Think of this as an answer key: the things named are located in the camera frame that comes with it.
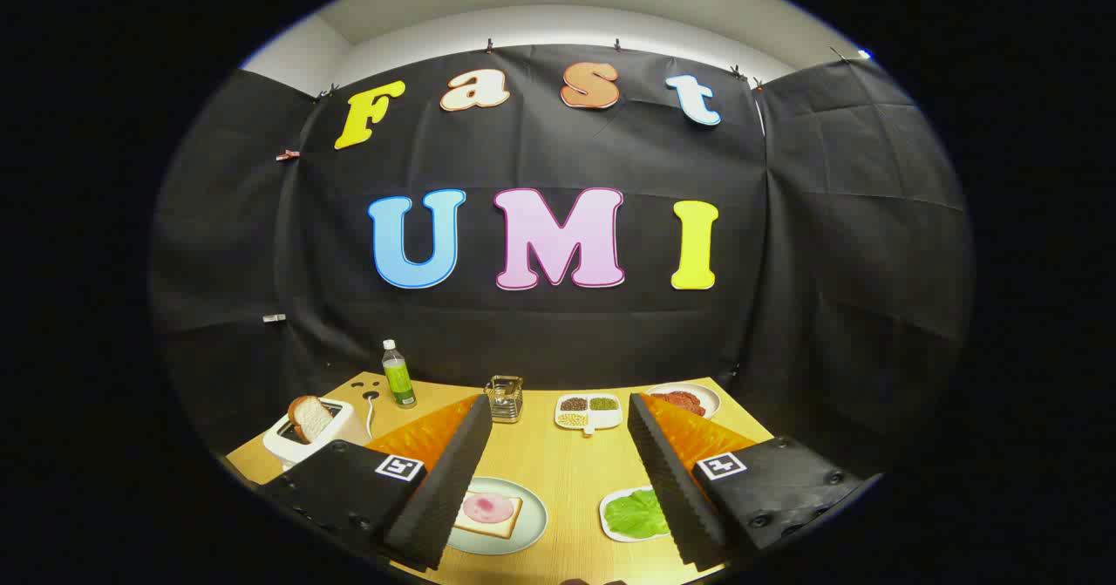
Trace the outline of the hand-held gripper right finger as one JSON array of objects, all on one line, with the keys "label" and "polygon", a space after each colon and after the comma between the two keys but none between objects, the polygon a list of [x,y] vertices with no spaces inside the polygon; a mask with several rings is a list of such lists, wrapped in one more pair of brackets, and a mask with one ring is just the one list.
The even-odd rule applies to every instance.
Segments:
[{"label": "hand-held gripper right finger", "polygon": [[681,560],[701,570],[792,545],[864,490],[797,439],[754,441],[650,394],[631,394],[627,426]]}]

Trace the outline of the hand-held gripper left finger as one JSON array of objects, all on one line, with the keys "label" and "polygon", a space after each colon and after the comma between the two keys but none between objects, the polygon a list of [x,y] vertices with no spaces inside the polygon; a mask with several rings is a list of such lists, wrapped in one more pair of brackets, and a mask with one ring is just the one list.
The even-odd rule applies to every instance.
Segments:
[{"label": "hand-held gripper left finger", "polygon": [[368,445],[334,439],[262,496],[362,560],[436,569],[491,431],[489,403],[466,396]]}]

